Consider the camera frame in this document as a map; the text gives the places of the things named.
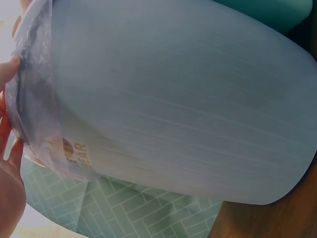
plastic container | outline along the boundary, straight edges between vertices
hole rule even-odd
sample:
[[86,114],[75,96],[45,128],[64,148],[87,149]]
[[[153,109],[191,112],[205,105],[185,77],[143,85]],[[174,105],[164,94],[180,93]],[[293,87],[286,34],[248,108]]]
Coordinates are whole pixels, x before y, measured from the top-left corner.
[[49,31],[37,2],[6,99],[46,166],[251,204],[306,172],[317,64],[281,34],[208,0],[55,0]]

hand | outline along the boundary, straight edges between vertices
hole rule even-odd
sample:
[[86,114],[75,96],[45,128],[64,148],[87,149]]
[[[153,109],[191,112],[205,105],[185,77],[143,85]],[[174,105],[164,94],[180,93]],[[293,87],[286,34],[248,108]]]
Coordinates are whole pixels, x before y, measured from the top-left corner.
[[4,160],[4,152],[11,125],[5,110],[4,86],[16,74],[20,59],[12,57],[10,62],[0,64],[0,237],[8,238],[14,231],[23,215],[26,205],[24,183],[20,175],[23,143],[14,142],[8,160]]

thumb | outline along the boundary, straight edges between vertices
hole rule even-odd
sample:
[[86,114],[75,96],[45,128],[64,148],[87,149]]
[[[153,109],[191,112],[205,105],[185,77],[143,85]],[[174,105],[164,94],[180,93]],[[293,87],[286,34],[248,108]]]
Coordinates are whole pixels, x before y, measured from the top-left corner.
[[0,91],[17,73],[20,67],[20,58],[12,56],[9,62],[0,63]]

teal cushion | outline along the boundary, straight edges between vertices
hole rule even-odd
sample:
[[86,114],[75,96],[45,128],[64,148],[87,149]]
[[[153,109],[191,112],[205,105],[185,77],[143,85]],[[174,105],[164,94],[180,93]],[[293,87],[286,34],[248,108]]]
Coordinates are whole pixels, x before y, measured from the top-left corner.
[[286,33],[311,12],[312,0],[214,0]]

label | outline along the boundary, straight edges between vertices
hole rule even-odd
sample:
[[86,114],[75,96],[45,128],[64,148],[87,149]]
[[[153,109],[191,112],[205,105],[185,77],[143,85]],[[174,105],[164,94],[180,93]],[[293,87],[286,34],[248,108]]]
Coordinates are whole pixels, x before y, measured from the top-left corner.
[[63,138],[63,150],[68,162],[92,170],[87,144],[81,142],[71,143]]

